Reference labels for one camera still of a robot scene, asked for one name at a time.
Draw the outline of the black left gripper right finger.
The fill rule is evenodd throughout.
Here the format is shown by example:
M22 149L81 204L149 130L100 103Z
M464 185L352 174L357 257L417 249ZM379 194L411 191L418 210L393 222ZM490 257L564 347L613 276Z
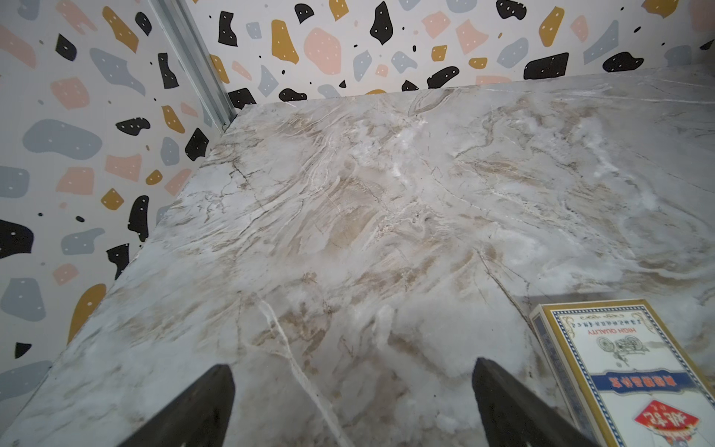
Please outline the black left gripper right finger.
M495 361L477 359L471 383L491 446L595 444Z

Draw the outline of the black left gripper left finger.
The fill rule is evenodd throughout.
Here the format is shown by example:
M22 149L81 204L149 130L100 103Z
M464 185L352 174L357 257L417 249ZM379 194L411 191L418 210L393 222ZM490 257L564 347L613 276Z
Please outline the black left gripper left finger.
M121 444L222 446L235 393L230 367L216 364Z

